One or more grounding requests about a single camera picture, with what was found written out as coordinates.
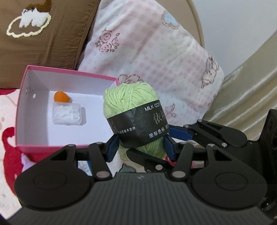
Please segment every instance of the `white wall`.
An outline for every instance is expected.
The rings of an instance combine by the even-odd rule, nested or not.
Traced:
[[[225,76],[277,30],[277,0],[193,0],[206,50]]]

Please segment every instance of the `brown pillow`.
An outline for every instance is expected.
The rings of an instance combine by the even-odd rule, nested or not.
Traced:
[[[75,69],[100,0],[2,0],[0,88],[19,88],[27,65]]]

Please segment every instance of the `orange object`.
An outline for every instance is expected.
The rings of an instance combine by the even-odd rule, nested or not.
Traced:
[[[69,102],[70,98],[68,95],[62,91],[57,91],[54,95],[55,102]]]

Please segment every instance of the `black yarn label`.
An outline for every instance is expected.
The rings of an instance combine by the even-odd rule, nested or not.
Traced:
[[[137,148],[153,142],[169,132],[165,113],[159,100],[125,111],[111,118],[108,123],[120,144]]]

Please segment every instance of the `brown fabric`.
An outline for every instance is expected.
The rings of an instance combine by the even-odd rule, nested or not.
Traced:
[[[277,109],[277,34],[226,78],[203,119],[257,140],[270,109]]]
[[[156,0],[204,48],[204,36],[198,13],[192,0]]]
[[[100,0],[1,0],[0,8],[0,88],[19,88],[27,65],[75,69]],[[24,9],[36,7],[49,14],[49,25],[36,36],[8,36],[9,24]],[[10,33],[29,33],[40,27],[19,28]]]

